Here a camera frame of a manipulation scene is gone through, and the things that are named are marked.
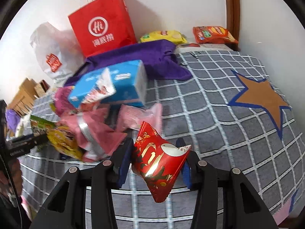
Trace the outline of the red gold snack packet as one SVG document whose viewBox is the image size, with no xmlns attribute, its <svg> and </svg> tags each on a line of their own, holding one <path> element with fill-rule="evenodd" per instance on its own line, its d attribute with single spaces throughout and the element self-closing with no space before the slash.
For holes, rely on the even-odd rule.
<svg viewBox="0 0 305 229">
<path fill-rule="evenodd" d="M 156 203 L 162 203 L 170 194 L 190 151 L 191 145 L 176 147 L 163 139 L 148 122 L 142 122 L 131 163 Z"/>
</svg>

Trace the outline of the light pink snack packet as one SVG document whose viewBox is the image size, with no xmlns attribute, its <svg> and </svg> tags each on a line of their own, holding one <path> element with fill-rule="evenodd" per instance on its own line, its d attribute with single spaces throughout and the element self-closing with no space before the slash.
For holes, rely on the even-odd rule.
<svg viewBox="0 0 305 229">
<path fill-rule="evenodd" d="M 149 109 L 141 109 L 122 104 L 118 113 L 116 131 L 123 132 L 126 129 L 140 130 L 142 122 L 148 122 L 157 133 L 162 133 L 163 107 L 155 103 Z"/>
</svg>

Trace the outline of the green snack packet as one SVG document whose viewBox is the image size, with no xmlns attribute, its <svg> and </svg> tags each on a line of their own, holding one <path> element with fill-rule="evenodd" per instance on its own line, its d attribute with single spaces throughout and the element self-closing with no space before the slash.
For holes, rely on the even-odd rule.
<svg viewBox="0 0 305 229">
<path fill-rule="evenodd" d="M 54 129 L 56 127 L 56 124 L 49 120 L 31 115 L 30 126 L 34 136 L 38 136 L 44 133 L 48 133 L 51 129 Z"/>
</svg>

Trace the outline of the cardboard boxes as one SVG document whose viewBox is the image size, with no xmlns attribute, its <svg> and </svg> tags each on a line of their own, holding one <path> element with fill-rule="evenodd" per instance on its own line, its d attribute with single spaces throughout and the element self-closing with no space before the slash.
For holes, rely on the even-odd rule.
<svg viewBox="0 0 305 229">
<path fill-rule="evenodd" d="M 35 100 L 44 96 L 49 88 L 50 86 L 45 80 L 36 83 L 33 79 L 26 78 L 7 108 L 14 110 L 20 116 L 24 116 L 30 113 Z"/>
</svg>

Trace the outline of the yellow snack packet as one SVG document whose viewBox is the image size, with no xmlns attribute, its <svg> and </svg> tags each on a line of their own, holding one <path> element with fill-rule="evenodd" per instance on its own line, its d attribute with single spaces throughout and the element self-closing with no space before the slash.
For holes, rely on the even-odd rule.
<svg viewBox="0 0 305 229">
<path fill-rule="evenodd" d="M 54 148 L 61 154 L 82 160 L 83 150 L 78 146 L 75 135 L 65 125 L 48 130 L 47 137 Z"/>
</svg>

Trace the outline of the magenta snack bag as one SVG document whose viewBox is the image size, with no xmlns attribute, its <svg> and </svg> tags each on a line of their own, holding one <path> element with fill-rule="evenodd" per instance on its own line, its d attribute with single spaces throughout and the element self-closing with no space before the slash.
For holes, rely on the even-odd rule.
<svg viewBox="0 0 305 229">
<path fill-rule="evenodd" d="M 74 86 L 60 87 L 53 96 L 54 112 L 57 116 L 61 117 L 65 112 L 75 110 L 75 107 L 68 100 L 68 96 L 73 89 Z"/>
</svg>

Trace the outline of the pink packet with silver band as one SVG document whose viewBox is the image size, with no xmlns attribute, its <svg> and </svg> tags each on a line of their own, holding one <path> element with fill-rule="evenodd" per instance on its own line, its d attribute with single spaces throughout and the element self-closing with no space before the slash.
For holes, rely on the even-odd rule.
<svg viewBox="0 0 305 229">
<path fill-rule="evenodd" d="M 127 137 L 105 123 L 110 107 L 102 106 L 92 111 L 63 115 L 58 125 L 67 126 L 84 150 L 82 161 L 94 162 L 111 156 Z"/>
</svg>

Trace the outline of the grey checked bed sheet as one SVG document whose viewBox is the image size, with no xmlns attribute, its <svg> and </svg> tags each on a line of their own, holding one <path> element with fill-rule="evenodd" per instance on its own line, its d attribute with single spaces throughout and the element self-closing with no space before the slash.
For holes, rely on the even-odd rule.
<svg viewBox="0 0 305 229">
<path fill-rule="evenodd" d="M 230 107 L 227 103 L 243 85 L 232 70 L 259 81 L 269 79 L 264 65 L 252 56 L 233 51 L 193 51 L 177 54 L 193 77 L 189 81 L 150 81 L 146 105 L 163 106 L 162 137 L 182 137 L 201 159 L 215 168 L 237 167 L 278 218 L 304 206 L 304 133 L 293 110 L 284 109 L 280 139 L 263 109 Z M 47 146 L 20 159 L 23 196 L 34 211 L 69 169 L 96 163 L 61 160 Z M 155 203 L 142 179 L 129 171 L 120 190 L 112 191 L 118 228 L 190 228 L 197 192 L 177 178 L 165 202 Z"/>
</svg>

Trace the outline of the blue white snack box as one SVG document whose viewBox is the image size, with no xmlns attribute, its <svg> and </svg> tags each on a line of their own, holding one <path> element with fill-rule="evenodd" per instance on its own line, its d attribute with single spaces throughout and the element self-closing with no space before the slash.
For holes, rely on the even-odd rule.
<svg viewBox="0 0 305 229">
<path fill-rule="evenodd" d="M 82 104 L 101 101 L 115 93 L 110 70 L 105 67 L 82 76 L 68 95 L 68 101 L 78 109 Z"/>
</svg>

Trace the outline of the blue tissue pack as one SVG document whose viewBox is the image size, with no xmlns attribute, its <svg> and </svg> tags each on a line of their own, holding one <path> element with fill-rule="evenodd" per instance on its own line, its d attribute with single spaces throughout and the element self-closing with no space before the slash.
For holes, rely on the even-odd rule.
<svg viewBox="0 0 305 229">
<path fill-rule="evenodd" d="M 108 68 L 116 93 L 101 102 L 113 106 L 121 104 L 144 106 L 148 78 L 143 62 L 141 60 L 125 61 Z"/>
</svg>

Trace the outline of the red paper shopping bag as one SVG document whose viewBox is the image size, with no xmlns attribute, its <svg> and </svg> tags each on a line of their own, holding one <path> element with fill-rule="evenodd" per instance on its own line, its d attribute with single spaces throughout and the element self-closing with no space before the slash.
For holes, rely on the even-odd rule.
<svg viewBox="0 0 305 229">
<path fill-rule="evenodd" d="M 125 0 L 87 0 L 68 19 L 85 57 L 137 42 Z"/>
</svg>

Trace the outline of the purple felt storage basket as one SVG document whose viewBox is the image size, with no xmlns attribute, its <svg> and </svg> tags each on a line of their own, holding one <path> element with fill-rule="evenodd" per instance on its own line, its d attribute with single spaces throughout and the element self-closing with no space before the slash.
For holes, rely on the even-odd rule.
<svg viewBox="0 0 305 229">
<path fill-rule="evenodd" d="M 110 65 L 131 60 L 141 60 L 150 80 L 191 79 L 190 71 L 178 64 L 175 54 L 176 45 L 168 40 L 156 40 L 139 44 L 131 44 L 86 59 L 85 64 L 69 77 L 64 86 L 73 86 L 86 73 Z"/>
</svg>

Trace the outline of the orange chips bag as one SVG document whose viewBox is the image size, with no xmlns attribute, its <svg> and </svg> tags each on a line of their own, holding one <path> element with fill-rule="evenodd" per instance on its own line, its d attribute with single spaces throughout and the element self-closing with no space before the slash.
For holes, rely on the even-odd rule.
<svg viewBox="0 0 305 229">
<path fill-rule="evenodd" d="M 221 26 L 196 26 L 193 34 L 197 44 L 238 44 L 232 34 Z"/>
</svg>

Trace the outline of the yellow chips bag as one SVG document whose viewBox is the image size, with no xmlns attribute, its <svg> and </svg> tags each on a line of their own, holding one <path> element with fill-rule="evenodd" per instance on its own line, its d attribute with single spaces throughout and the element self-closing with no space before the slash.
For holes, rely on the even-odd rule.
<svg viewBox="0 0 305 229">
<path fill-rule="evenodd" d="M 187 40 L 180 34 L 179 31 L 170 30 L 170 31 L 154 31 L 148 34 L 143 35 L 140 38 L 140 42 L 150 42 L 156 40 L 168 40 L 175 45 L 186 44 Z"/>
</svg>

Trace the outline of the brown wooden door frame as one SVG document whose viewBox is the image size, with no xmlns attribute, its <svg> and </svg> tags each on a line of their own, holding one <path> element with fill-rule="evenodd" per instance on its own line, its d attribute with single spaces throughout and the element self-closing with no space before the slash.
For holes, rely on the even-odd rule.
<svg viewBox="0 0 305 229">
<path fill-rule="evenodd" d="M 226 27 L 238 41 L 240 32 L 240 0 L 226 1 Z"/>
</svg>

